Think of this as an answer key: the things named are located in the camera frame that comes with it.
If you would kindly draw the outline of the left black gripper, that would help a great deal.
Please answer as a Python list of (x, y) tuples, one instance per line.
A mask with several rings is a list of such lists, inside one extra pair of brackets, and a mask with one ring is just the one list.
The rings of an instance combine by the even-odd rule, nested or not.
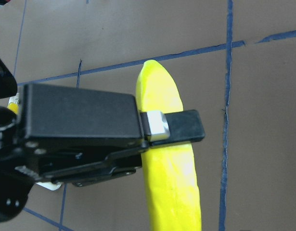
[(149, 142), (130, 94), (23, 86), (17, 113), (0, 106), (0, 221), (37, 182), (94, 184), (133, 174)]

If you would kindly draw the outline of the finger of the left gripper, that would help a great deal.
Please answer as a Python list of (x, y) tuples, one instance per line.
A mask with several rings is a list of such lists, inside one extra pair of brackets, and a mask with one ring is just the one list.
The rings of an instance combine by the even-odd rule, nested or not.
[(159, 110), (141, 112), (145, 139), (151, 146), (172, 146), (200, 142), (206, 134), (196, 110), (163, 113)]

